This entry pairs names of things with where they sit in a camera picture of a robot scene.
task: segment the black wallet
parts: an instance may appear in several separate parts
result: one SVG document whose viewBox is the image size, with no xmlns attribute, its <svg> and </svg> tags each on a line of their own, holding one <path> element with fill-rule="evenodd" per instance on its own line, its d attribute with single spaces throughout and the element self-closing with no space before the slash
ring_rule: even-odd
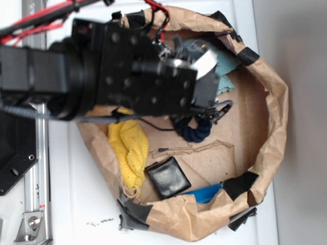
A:
<svg viewBox="0 0 327 245">
<path fill-rule="evenodd" d="M 146 172 L 161 199 L 171 198 L 192 186 L 173 157 L 164 163 L 154 163 Z"/>
</svg>

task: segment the light blue cloth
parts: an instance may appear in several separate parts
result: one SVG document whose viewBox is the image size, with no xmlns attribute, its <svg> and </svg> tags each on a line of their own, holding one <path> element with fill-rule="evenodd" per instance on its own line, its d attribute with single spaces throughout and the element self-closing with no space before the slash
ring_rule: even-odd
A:
<svg viewBox="0 0 327 245">
<path fill-rule="evenodd" d="M 195 40 L 190 39 L 185 41 L 183 44 L 184 46 L 187 46 L 194 41 Z M 217 95 L 232 91 L 235 86 L 228 78 L 227 74 L 236 69 L 236 67 L 241 63 L 240 60 L 225 51 L 219 50 L 209 42 L 203 42 L 218 55 L 218 65 L 215 70 L 215 73 L 220 77 Z"/>
</svg>

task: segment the gray wall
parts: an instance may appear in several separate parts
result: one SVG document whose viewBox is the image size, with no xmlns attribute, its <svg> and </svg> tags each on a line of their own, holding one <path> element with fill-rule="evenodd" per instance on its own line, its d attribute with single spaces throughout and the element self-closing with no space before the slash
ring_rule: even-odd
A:
<svg viewBox="0 0 327 245">
<path fill-rule="evenodd" d="M 327 243 L 327 1 L 253 0 L 259 52 L 290 88 L 275 179 L 281 245 Z"/>
</svg>

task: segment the blue plastic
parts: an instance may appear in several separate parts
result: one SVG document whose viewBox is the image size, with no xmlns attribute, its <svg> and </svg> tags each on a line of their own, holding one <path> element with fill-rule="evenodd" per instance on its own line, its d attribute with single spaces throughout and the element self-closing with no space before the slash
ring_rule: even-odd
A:
<svg viewBox="0 0 327 245">
<path fill-rule="evenodd" d="M 220 184 L 211 185 L 202 189 L 193 190 L 183 193 L 187 195 L 194 195 L 197 203 L 208 203 L 214 198 L 218 191 L 222 188 Z"/>
</svg>

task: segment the black cable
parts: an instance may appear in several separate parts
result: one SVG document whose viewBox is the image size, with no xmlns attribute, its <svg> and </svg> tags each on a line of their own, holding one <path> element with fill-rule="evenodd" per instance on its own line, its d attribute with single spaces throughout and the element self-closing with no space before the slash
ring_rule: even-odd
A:
<svg viewBox="0 0 327 245">
<path fill-rule="evenodd" d="M 79 120 L 80 123 L 93 123 L 93 124 L 117 124 L 122 121 L 139 119 L 139 115 L 124 115 L 120 117 L 116 116 L 89 116 L 83 117 Z"/>
<path fill-rule="evenodd" d="M 189 125 L 190 121 L 192 120 L 192 117 L 189 117 L 188 121 L 184 125 L 182 125 L 180 127 L 172 128 L 172 129 L 159 128 L 158 126 L 154 125 L 153 123 L 151 123 L 151 122 L 149 122 L 149 121 L 147 121 L 147 120 L 145 120 L 143 118 L 139 118 L 138 120 L 150 125 L 151 127 L 155 128 L 157 130 L 160 130 L 160 131 L 178 131 L 178 130 L 181 130 L 181 129 L 187 127 Z"/>
<path fill-rule="evenodd" d="M 26 117 L 26 118 L 31 118 L 31 119 L 47 119 L 47 120 L 54 120 L 57 119 L 56 117 L 49 115 L 49 114 L 41 114 L 33 109 L 28 109 L 24 107 L 18 107 L 18 106 L 1 106 L 0 107 L 1 111 L 4 111 L 6 113 L 15 115 L 15 116 L 20 116 L 20 117 Z"/>
</svg>

